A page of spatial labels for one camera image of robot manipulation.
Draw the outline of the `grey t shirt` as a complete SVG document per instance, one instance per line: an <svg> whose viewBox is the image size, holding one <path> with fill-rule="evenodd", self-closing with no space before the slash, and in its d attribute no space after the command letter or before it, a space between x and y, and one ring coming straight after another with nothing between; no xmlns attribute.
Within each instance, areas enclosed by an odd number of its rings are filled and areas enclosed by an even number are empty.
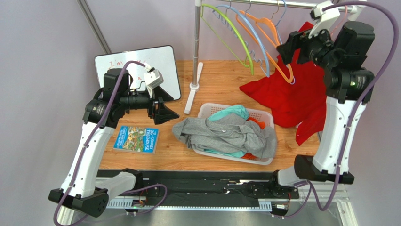
<svg viewBox="0 0 401 226"><path fill-rule="evenodd" d="M277 148L274 129L261 129L254 121L247 121L231 113L217 121L207 118L187 118L172 128L176 139L197 150L220 153L250 153L257 158L273 158Z"/></svg>

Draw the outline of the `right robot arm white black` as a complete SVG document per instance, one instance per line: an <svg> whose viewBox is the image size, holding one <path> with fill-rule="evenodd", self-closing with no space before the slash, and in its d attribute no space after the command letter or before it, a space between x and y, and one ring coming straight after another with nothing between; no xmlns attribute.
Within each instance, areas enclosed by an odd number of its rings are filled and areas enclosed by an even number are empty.
<svg viewBox="0 0 401 226"><path fill-rule="evenodd" d="M299 50L297 62L313 62L324 71L326 118L317 153L297 155L294 165L276 172L277 183L294 186L305 180L352 184L348 157L358 119L370 100L373 72L362 67L367 51L375 39L374 28L366 23L344 23L337 38L328 30L313 34L312 30L292 32L277 47L283 62L288 64Z"/></svg>

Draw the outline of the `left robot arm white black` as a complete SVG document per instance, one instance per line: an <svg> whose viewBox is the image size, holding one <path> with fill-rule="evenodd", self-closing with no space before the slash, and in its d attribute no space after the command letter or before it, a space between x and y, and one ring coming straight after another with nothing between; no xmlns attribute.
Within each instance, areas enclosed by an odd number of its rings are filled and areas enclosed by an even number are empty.
<svg viewBox="0 0 401 226"><path fill-rule="evenodd" d="M86 105L72 167L62 186L50 191L50 201L97 218L110 200L127 191L136 193L144 186L143 174L134 169L123 169L106 181L96 181L106 145L124 114L146 109L157 125L179 117L164 104L172 96L161 87L162 74L151 68L144 74L144 81L146 90L137 93L130 91L132 77L127 70L113 68L104 74L103 87Z"/></svg>

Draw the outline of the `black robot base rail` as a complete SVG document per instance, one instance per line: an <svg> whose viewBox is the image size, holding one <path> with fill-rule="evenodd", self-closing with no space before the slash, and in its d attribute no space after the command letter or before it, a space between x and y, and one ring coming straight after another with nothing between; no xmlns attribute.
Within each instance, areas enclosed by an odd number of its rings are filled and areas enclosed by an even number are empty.
<svg viewBox="0 0 401 226"><path fill-rule="evenodd" d="M296 188L279 186L271 172L151 171L144 170L138 194L110 200L109 209L130 212L149 210L260 211L285 215L291 201L299 200Z"/></svg>

